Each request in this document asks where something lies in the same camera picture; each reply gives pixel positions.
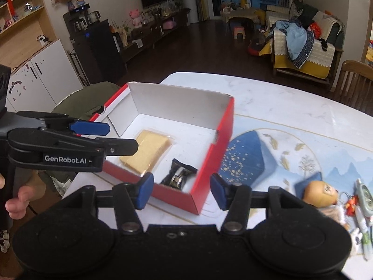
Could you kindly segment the person's hand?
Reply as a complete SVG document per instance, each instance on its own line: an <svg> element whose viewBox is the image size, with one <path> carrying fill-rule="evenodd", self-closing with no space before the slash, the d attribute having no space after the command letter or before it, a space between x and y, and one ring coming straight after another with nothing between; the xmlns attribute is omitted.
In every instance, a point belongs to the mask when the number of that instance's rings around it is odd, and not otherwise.
<svg viewBox="0 0 373 280"><path fill-rule="evenodd" d="M41 199L46 191L46 184L41 180L38 171L32 171L28 181L19 188L17 196L9 199L4 207L10 218L14 220L22 219L31 201Z"/></svg>

